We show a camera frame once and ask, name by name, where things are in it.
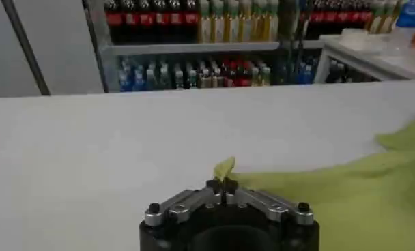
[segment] soda bottle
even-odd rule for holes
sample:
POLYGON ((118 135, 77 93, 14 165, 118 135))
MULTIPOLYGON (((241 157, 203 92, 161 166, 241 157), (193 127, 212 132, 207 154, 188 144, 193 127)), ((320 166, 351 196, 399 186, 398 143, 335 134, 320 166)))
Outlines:
POLYGON ((124 16, 124 42, 136 42, 139 14, 134 0, 122 0, 121 10, 124 16))
POLYGON ((179 0, 169 0, 170 9, 170 42, 181 42, 183 30, 183 12, 179 0))
POLYGON ((114 44, 120 44, 124 41, 123 18, 121 6, 117 0, 106 0, 104 2, 104 13, 106 14, 109 33, 114 44))
POLYGON ((154 0, 156 19, 156 41, 167 42, 169 37, 170 14, 165 0, 154 0))
POLYGON ((308 29, 306 33, 306 39, 317 40, 321 31, 322 22, 324 22, 324 1, 315 0, 313 11, 309 16, 308 29))
POLYGON ((364 25, 360 21, 360 12, 362 8, 362 1, 353 1, 350 10, 352 12, 350 16, 350 27, 356 29, 364 28, 364 25))
POLYGON ((245 61, 244 65, 241 69, 240 76, 239 76, 239 86, 242 87, 249 87, 251 86, 251 67, 250 63, 245 61))
POLYGON ((226 80, 227 81, 226 82, 227 87, 235 87, 236 86, 236 75, 237 75, 236 63, 231 62, 230 67, 229 67, 229 72, 227 74, 227 80, 226 80))
POLYGON ((137 34, 138 41, 142 43, 151 43, 155 39, 154 34, 155 16, 153 7, 149 0, 139 1, 139 32, 137 34))
POLYGON ((197 88, 197 73, 195 70, 189 71, 189 89, 196 89, 197 88))
POLYGON ((341 34, 343 28, 349 26, 349 22, 351 19, 351 12, 350 12, 350 2, 347 0, 342 0, 339 4, 339 12, 337 14, 337 34, 341 34))
POLYGON ((185 30, 185 42, 196 42, 197 32, 199 28, 199 11, 197 9, 197 3, 195 0, 183 0, 184 1, 184 30, 185 30))

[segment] cola bottle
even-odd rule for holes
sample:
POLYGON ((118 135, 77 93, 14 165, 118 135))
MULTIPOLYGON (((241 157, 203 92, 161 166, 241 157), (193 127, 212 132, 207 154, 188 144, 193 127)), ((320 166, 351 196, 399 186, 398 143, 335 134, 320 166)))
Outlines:
POLYGON ((324 7, 325 1, 315 0, 313 2, 313 11, 309 16, 308 30, 306 39, 317 40, 324 22, 324 7))
POLYGON ((196 42, 199 28, 199 11, 195 0, 184 1, 185 42, 196 42))
POLYGON ((120 44, 124 41, 123 19, 121 6, 117 0, 106 0, 104 2, 104 13, 106 14, 109 33, 114 44, 120 44))
POLYGON ((180 5, 179 0, 169 0, 168 2, 169 9, 170 9, 170 35, 169 41, 170 42, 182 42, 182 32, 183 25, 184 25, 184 17, 182 13, 182 6, 180 5))
POLYGON ((168 42, 170 13, 165 0, 154 0, 156 15, 156 41, 168 42))
POLYGON ((152 3, 149 0, 139 1, 139 28, 137 41, 141 43, 152 43, 155 40, 154 34, 155 16, 152 3))
POLYGON ((121 0, 124 20, 124 42, 136 42, 139 26, 139 13, 134 0, 121 0))

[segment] white countertop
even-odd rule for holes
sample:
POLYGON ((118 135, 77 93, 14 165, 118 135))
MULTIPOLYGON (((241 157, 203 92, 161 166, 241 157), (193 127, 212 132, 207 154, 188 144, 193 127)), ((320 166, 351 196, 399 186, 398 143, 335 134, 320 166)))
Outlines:
POLYGON ((380 80, 415 79, 415 47, 393 54, 394 50, 388 48, 388 34, 368 35, 359 47, 350 41, 344 44, 341 38, 341 35, 320 38, 331 57, 380 80))
POLYGON ((215 163, 300 171, 381 151, 415 82, 0 99, 0 251, 133 251, 148 203, 215 163))

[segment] bottle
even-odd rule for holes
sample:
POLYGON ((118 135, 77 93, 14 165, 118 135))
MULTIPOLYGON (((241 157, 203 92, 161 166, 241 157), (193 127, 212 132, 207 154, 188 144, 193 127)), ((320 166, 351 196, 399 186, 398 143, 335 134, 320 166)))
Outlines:
POLYGON ((221 69, 220 68, 215 68, 214 70, 214 75, 216 77, 216 79, 218 80, 218 86, 217 87, 224 87, 224 76, 221 74, 221 69))
POLYGON ((137 40, 142 43, 151 43, 156 39, 154 34, 154 21, 155 16, 153 13, 152 5, 149 0, 139 1, 139 29, 137 40))
POLYGON ((351 19, 351 12, 350 12, 350 2, 347 0, 339 1, 338 3, 338 13, 336 19, 337 30, 336 34, 341 34, 343 29, 349 27, 349 22, 351 19))
POLYGON ((136 72, 134 75, 133 91, 145 91, 145 81, 142 73, 136 72))
POLYGON ((201 75, 201 88, 211 88, 212 80, 209 76, 209 69, 203 68, 203 74, 201 75))
POLYGON ((153 69, 147 70, 146 89, 152 91, 158 90, 158 83, 156 81, 156 77, 154 76, 153 69))
POLYGON ((117 0, 106 0, 104 2, 104 13, 106 14, 107 25, 112 42, 120 44, 124 41, 124 30, 122 28, 123 18, 121 13, 121 6, 117 0))
POLYGON ((220 43, 224 41, 224 16, 223 2, 219 0, 213 1, 213 13, 211 24, 211 42, 220 43))
POLYGON ((397 0, 390 0, 388 2, 386 12, 382 18, 379 33, 390 33, 391 32, 391 26, 393 22, 393 15, 394 11, 396 10, 397 0))
POLYGON ((168 42, 170 14, 165 0, 154 0, 155 21, 156 21, 156 41, 168 42))
POLYGON ((271 69, 269 67, 264 67, 262 69, 262 77, 261 77, 261 85, 262 86, 270 86, 270 73, 271 69))
POLYGON ((227 76, 227 87, 236 87, 236 63, 231 62, 229 67, 229 72, 227 76))
POLYGON ((212 76, 211 76, 211 79, 212 79, 212 88, 218 88, 218 86, 219 86, 218 76, 216 75, 216 70, 217 69, 218 68, 212 68, 212 76))
POLYGON ((200 19, 197 4, 195 0, 184 0, 184 3, 185 42, 196 42, 200 19))
POLYGON ((236 43, 238 39, 239 18, 238 18, 239 3, 236 0, 229 1, 229 12, 226 17, 225 25, 225 39, 224 42, 236 43))
POLYGON ((250 0, 241 0, 240 24, 238 29, 238 40, 249 42, 251 40, 252 19, 250 0))
POLYGON ((259 7, 261 9, 261 18, 257 24, 258 26, 258 34, 257 34, 257 41, 264 41, 267 37, 267 31, 269 28, 266 28, 265 25, 267 24, 267 19, 269 18, 270 9, 268 7, 267 0, 259 0, 259 7))
POLYGON ((211 20, 209 16, 209 2, 200 0, 199 42, 210 42, 211 20))
POLYGON ((169 0, 169 8, 171 10, 170 15, 170 32, 169 42, 183 42, 183 12, 180 4, 180 0, 169 0))
POLYGON ((124 42, 136 42, 137 27, 139 25, 139 14, 134 0, 122 0, 121 11, 125 22, 124 42))
POLYGON ((259 82, 259 69, 255 66, 251 68, 251 86, 258 87, 260 84, 259 82))
POLYGON ((248 61, 244 62, 244 65, 242 67, 242 71, 240 72, 240 84, 239 86, 242 87, 250 87, 252 85, 251 82, 251 67, 250 63, 248 61))
POLYGON ((304 67, 304 74, 303 74, 303 83, 306 85, 312 84, 312 66, 306 65, 304 67))
POLYGON ((159 88, 160 90, 171 89, 171 79, 168 74, 168 68, 162 67, 160 69, 159 88))
POLYGON ((263 39, 265 41, 277 41, 278 33, 278 0, 270 0, 270 11, 266 18, 266 30, 264 31, 263 39))
POLYGON ((177 90, 183 90, 184 89, 183 71, 181 71, 180 69, 175 70, 174 82, 175 82, 175 88, 177 90))
POLYGON ((259 41, 261 33, 260 23, 262 19, 261 0, 255 0, 251 16, 251 41, 259 41))
POLYGON ((379 32, 380 23, 384 17, 386 3, 384 0, 377 0, 375 2, 375 11, 370 21, 369 33, 376 34, 379 32))
POLYGON ((360 24, 364 27, 366 30, 370 28, 371 21, 373 20, 373 8, 374 8, 374 2, 371 2, 371 0, 363 0, 361 9, 360 9, 360 24))
POLYGON ((130 81, 130 77, 125 70, 119 71, 118 79, 119 79, 119 91, 120 92, 132 91, 133 82, 130 81))
POLYGON ((189 71, 189 89, 196 89, 197 88, 197 73, 195 70, 189 71))

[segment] green towel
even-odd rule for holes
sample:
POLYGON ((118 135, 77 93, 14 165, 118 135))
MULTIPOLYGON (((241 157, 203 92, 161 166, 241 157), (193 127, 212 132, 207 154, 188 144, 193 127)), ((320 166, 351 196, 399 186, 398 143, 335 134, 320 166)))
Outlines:
POLYGON ((231 173, 235 158, 214 169, 241 186, 311 204, 322 251, 415 250, 415 121, 378 135, 387 149, 348 164, 298 173, 231 173))

